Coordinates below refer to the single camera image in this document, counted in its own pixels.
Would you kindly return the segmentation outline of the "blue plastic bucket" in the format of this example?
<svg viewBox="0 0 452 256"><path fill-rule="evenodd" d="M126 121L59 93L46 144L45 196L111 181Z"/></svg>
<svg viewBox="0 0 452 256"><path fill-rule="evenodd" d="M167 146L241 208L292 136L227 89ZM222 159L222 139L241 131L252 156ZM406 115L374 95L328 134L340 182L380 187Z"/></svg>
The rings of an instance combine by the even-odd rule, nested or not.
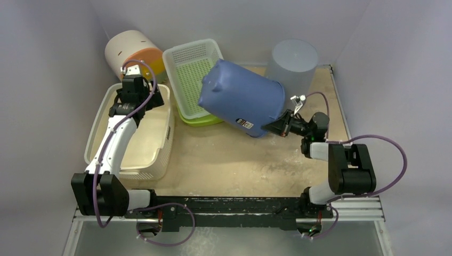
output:
<svg viewBox="0 0 452 256"><path fill-rule="evenodd" d="M201 80L198 106L253 138L267 134L285 105L285 89L277 81L223 59Z"/></svg>

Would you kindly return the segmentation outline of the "white perforated basket tray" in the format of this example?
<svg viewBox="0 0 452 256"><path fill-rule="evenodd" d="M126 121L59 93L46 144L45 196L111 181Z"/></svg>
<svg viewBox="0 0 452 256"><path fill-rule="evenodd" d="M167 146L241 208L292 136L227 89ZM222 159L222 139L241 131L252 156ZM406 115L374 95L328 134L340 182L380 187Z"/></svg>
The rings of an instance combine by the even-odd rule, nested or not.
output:
<svg viewBox="0 0 452 256"><path fill-rule="evenodd" d="M194 120L209 116L198 106L201 80L220 59L222 53L213 39L201 39L174 46L163 52L163 63L181 116Z"/></svg>

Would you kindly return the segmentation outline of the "grey plastic bucket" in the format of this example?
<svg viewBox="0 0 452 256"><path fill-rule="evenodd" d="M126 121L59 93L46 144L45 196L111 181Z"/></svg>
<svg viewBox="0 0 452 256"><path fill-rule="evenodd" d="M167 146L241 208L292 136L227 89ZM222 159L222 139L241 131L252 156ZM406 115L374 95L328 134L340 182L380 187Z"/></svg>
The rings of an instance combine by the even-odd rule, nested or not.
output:
<svg viewBox="0 0 452 256"><path fill-rule="evenodd" d="M316 48L300 39L286 39L274 46L264 76L279 82L286 99L308 92L319 61Z"/></svg>

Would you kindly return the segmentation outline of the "green plastic tray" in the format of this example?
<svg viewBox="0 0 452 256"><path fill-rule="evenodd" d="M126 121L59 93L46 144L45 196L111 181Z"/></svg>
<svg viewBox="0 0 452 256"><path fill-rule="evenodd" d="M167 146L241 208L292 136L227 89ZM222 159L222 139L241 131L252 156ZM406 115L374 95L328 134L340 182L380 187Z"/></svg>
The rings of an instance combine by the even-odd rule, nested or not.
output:
<svg viewBox="0 0 452 256"><path fill-rule="evenodd" d="M212 114L209 114L209 115L206 115L206 116L203 116L200 118L186 119L182 116L179 106L177 106L177 110L178 110L179 117L182 120L182 122L191 127L203 127L203 126L209 126L209 125L219 124L219 123L223 122L223 120L221 120L220 118L218 118Z"/></svg>

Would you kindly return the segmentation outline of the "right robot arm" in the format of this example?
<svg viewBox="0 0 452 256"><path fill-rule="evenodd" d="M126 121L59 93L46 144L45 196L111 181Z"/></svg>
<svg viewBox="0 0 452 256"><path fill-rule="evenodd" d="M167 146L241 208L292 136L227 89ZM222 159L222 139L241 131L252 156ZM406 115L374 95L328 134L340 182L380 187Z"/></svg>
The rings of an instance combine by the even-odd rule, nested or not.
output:
<svg viewBox="0 0 452 256"><path fill-rule="evenodd" d="M281 137L290 133L301 136L301 153L328 164L326 181L305 188L300 196L299 209L306 217L314 216L321 206L342 195L362 196L376 189L376 175L367 146L328 142L328 126L329 117L325 113L316 112L307 122L291 110L262 126L262 129Z"/></svg>

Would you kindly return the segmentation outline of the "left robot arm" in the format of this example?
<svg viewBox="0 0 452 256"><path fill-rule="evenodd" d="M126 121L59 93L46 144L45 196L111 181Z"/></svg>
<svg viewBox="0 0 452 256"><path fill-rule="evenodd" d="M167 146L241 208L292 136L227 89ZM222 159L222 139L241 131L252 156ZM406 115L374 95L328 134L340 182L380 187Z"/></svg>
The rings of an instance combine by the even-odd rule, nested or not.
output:
<svg viewBox="0 0 452 256"><path fill-rule="evenodd" d="M108 125L99 149L83 173L75 173L71 187L82 215L121 217L138 208L145 218L159 211L150 190L127 190L119 179L127 146L147 111L164 105L155 81L126 75L108 110Z"/></svg>

